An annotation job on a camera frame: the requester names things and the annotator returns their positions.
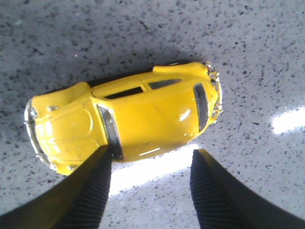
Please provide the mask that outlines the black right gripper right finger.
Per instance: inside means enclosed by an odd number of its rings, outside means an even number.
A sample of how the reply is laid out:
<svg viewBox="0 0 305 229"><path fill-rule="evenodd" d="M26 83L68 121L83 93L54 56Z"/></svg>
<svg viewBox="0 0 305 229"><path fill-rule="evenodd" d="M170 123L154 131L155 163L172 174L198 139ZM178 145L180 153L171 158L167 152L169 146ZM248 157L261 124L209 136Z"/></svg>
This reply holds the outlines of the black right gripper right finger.
<svg viewBox="0 0 305 229"><path fill-rule="evenodd" d="M254 193L206 150L193 152L191 195L202 229L303 229L305 221Z"/></svg>

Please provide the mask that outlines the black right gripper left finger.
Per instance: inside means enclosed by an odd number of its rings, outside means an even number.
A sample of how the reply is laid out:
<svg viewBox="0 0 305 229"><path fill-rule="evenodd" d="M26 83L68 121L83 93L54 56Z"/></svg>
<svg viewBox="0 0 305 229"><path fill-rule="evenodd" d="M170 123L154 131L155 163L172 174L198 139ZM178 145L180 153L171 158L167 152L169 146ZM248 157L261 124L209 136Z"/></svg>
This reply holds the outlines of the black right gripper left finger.
<svg viewBox="0 0 305 229"><path fill-rule="evenodd" d="M108 200L112 149L99 147L49 191L0 217L2 229L97 229Z"/></svg>

